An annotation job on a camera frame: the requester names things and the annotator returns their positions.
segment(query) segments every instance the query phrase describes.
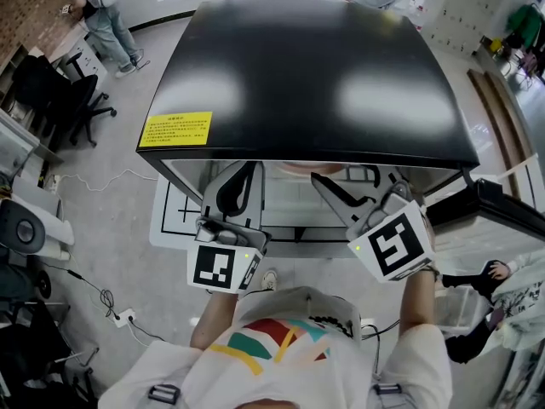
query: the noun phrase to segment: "black tabletop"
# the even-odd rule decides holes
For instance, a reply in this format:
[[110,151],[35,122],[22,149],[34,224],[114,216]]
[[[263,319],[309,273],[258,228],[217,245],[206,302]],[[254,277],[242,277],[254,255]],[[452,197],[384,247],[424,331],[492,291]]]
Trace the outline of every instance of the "black tabletop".
[[177,158],[479,164],[454,93],[415,27],[353,3],[202,4],[148,116],[207,111],[207,144],[176,148]]

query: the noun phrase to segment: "power strip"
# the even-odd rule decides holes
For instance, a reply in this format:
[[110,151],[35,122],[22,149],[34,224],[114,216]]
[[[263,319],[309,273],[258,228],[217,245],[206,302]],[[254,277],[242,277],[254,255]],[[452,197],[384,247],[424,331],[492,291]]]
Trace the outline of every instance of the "power strip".
[[57,194],[57,191],[59,191],[59,182],[60,182],[60,176],[58,174],[55,174],[53,176],[53,180],[49,184],[49,192],[52,194]]
[[122,327],[129,324],[129,317],[132,317],[133,320],[136,320],[136,314],[133,309],[124,310],[121,314],[119,314],[119,320],[114,319],[113,322],[116,323],[118,329],[121,329]]

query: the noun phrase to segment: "jeans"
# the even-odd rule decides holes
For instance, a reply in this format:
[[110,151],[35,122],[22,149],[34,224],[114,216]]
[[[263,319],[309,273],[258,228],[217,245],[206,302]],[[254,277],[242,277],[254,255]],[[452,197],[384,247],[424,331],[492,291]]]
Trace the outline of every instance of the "jeans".
[[130,57],[138,54],[135,40],[121,20],[116,5],[99,8],[85,20],[89,32],[99,38],[107,53],[114,59],[120,70],[128,70]]

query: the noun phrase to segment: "strap buckle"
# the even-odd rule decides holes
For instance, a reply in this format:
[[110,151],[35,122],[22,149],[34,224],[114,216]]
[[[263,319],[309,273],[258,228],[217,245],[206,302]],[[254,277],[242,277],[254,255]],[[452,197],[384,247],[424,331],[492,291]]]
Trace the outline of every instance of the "strap buckle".
[[180,389],[174,385],[160,384],[152,386],[147,393],[150,400],[160,401],[169,405],[175,405],[180,397]]
[[373,389],[377,395],[401,394],[399,383],[376,383]]

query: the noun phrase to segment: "speaker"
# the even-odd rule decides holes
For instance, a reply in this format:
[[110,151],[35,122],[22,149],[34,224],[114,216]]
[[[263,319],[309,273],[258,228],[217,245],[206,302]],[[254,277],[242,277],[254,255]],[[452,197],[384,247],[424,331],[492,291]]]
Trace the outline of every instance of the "speaker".
[[0,200],[0,245],[31,255],[45,242],[45,228],[26,207],[8,199]]

